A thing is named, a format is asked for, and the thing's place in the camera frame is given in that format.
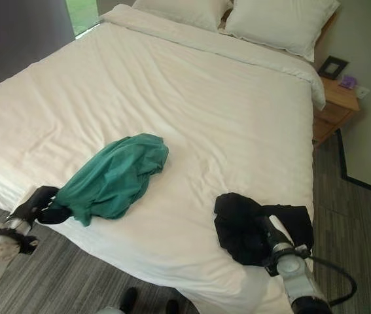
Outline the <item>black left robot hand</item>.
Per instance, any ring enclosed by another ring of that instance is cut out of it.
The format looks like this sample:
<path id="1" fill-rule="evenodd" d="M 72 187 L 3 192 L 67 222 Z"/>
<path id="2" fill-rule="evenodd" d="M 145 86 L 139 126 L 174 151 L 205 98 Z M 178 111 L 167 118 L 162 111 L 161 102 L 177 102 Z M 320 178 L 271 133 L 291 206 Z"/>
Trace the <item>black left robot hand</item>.
<path id="1" fill-rule="evenodd" d="M 10 215 L 10 218 L 18 218 L 26 221 L 30 226 L 35 220 L 41 224 L 60 224 L 72 216 L 68 207 L 50 209 L 52 198 L 59 189 L 53 186 L 40 186 L 34 193 L 20 204 Z"/>

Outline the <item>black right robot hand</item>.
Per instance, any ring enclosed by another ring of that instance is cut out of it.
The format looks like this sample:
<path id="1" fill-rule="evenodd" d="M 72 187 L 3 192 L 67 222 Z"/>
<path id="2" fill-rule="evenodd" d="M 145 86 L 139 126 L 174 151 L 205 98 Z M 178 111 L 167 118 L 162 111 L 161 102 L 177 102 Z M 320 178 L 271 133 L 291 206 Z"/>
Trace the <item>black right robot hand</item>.
<path id="1" fill-rule="evenodd" d="M 256 255 L 266 258 L 270 256 L 274 247 L 280 243 L 288 243 L 285 235 L 279 231 L 269 217 L 265 215 L 251 215 L 248 244 Z"/>

